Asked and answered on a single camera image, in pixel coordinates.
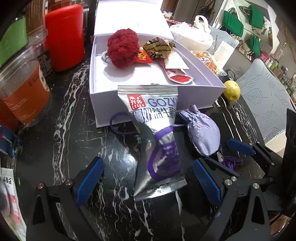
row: purple drawstring pouch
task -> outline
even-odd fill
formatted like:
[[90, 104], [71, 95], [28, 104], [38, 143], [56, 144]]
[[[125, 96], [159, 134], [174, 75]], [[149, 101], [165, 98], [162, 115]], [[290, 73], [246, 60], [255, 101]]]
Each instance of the purple drawstring pouch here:
[[214, 154], [220, 146], [220, 130], [216, 123], [195, 105], [179, 114], [186, 122], [189, 138], [197, 152], [202, 156]]

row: yellow lemon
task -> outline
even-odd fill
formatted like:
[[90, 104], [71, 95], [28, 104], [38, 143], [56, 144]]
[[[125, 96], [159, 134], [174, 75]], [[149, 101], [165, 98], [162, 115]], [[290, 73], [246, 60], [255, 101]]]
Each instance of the yellow lemon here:
[[226, 89], [223, 93], [226, 99], [229, 101], [237, 101], [240, 97], [239, 85], [233, 80], [226, 81], [224, 85], [226, 86]]

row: purple graphic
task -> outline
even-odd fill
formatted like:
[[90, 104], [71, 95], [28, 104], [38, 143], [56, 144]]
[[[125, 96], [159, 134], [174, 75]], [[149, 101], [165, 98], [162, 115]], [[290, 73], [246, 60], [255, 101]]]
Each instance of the purple graphic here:
[[[180, 156], [178, 153], [176, 141], [174, 137], [169, 138], [168, 136], [172, 132], [173, 126], [168, 126], [154, 134], [156, 145], [148, 161], [148, 172], [155, 180], [164, 180], [181, 172]], [[167, 143], [160, 144], [160, 140], [162, 140], [162, 142], [166, 141]], [[156, 173], [153, 168], [153, 163], [160, 148], [162, 149], [160, 158], [162, 159], [166, 156], [166, 159], [163, 164], [157, 167]]]

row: purple tassel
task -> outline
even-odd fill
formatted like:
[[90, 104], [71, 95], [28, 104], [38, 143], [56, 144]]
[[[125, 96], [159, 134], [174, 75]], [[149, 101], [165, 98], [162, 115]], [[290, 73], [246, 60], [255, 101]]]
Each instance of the purple tassel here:
[[234, 167], [243, 164], [244, 160], [234, 156], [224, 156], [223, 161], [220, 162], [230, 170], [234, 171]]

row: red knitted pom pom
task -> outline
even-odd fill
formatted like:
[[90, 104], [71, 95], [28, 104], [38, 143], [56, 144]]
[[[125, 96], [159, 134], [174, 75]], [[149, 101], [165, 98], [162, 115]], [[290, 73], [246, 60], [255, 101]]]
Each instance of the red knitted pom pom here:
[[108, 39], [108, 57], [118, 68], [125, 68], [136, 61], [139, 38], [131, 29], [121, 29]]

